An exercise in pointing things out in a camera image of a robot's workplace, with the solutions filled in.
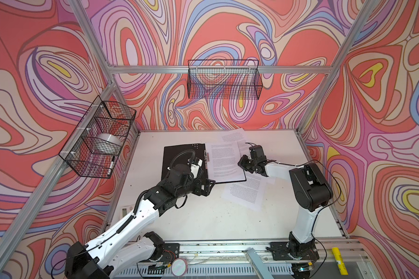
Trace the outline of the printed paper sheet front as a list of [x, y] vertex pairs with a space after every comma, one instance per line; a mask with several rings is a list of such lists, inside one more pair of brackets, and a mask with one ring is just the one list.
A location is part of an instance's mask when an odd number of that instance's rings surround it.
[[227, 184], [223, 199], [259, 212], [267, 186], [267, 178], [258, 174], [246, 173], [246, 181]]

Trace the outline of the orange black file folder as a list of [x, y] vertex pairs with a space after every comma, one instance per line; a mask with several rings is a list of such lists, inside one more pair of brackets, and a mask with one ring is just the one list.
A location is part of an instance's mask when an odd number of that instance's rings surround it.
[[201, 178], [209, 179], [206, 165], [206, 148], [205, 144], [183, 144], [183, 145], [172, 145], [164, 148], [163, 162], [162, 162], [162, 173], [161, 178], [164, 179], [171, 166], [177, 164], [186, 164], [191, 156], [200, 158], [203, 160], [203, 174]]

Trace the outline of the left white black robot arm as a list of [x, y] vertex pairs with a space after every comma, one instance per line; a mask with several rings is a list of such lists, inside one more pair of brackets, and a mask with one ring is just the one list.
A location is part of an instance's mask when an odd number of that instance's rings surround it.
[[145, 233], [134, 244], [129, 241], [167, 210], [177, 207], [179, 198], [187, 198], [190, 194], [209, 196], [215, 181], [202, 181], [201, 173], [195, 164], [170, 167], [166, 177], [143, 191], [135, 208], [120, 221], [87, 244], [77, 242], [68, 249], [65, 277], [112, 279], [135, 263], [161, 259], [165, 243], [155, 232]]

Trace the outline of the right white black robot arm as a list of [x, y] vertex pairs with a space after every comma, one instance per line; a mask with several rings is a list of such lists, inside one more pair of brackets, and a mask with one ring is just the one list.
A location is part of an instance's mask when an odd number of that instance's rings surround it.
[[284, 249], [272, 249], [274, 253], [285, 252], [292, 259], [301, 259], [315, 248], [314, 229], [317, 217], [329, 206], [333, 191], [327, 179], [315, 163], [290, 165], [268, 159], [253, 159], [243, 155], [238, 166], [249, 173], [264, 177], [289, 180], [295, 200], [299, 205], [296, 224], [289, 233]]

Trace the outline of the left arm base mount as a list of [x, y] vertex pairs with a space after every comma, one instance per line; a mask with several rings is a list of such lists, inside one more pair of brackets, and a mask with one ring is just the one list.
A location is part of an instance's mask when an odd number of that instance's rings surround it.
[[162, 255], [157, 259], [142, 260], [141, 263], [172, 263], [179, 258], [180, 244], [178, 242], [166, 243]]

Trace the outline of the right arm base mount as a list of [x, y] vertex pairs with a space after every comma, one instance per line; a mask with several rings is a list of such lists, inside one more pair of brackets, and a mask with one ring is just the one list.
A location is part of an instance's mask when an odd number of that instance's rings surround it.
[[316, 262], [320, 256], [315, 242], [300, 244], [299, 242], [271, 242], [266, 247], [272, 253], [273, 260], [309, 260]]

